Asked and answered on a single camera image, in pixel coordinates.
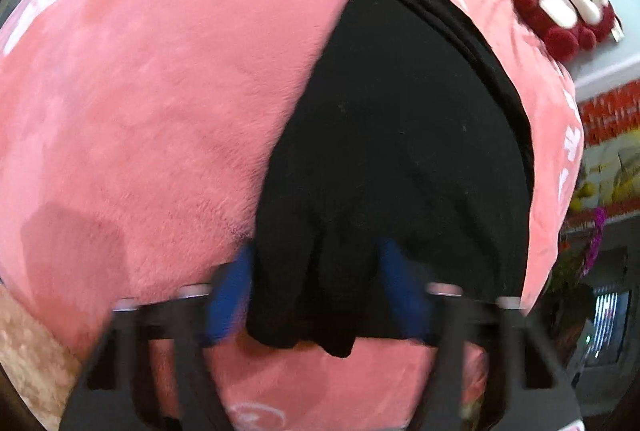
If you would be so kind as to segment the black garment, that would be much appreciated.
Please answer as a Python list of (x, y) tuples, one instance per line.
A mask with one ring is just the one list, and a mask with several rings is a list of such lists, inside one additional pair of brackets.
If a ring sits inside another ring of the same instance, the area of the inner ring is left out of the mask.
[(345, 357), (385, 338), (378, 240), (426, 285), (520, 295), (532, 131), (484, 35), (450, 0), (348, 0), (274, 146), (248, 334)]

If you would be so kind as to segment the beige fluffy rug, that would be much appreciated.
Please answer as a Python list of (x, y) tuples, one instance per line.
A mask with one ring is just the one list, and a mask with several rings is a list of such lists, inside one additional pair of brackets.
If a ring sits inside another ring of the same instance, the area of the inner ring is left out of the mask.
[(1, 366), (36, 422), (46, 430), (57, 430), (80, 362), (4, 286)]

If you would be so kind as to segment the pink plush blanket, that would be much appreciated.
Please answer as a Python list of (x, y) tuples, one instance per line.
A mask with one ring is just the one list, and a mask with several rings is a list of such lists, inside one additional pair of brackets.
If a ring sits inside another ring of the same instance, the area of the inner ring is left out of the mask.
[[(584, 132), (511, 0), (453, 0), (532, 127), (523, 301), (558, 255)], [(253, 229), (285, 118), (346, 0), (23, 0), (1, 30), (1, 276), (78, 357), (122, 298), (171, 297)]]

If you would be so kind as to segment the red monkey plush toy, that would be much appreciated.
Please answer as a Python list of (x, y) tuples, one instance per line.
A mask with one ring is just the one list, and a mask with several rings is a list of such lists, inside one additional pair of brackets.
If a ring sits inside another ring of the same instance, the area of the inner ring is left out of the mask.
[(548, 55), (566, 64), (605, 41), (620, 42), (623, 25), (610, 0), (512, 0)]

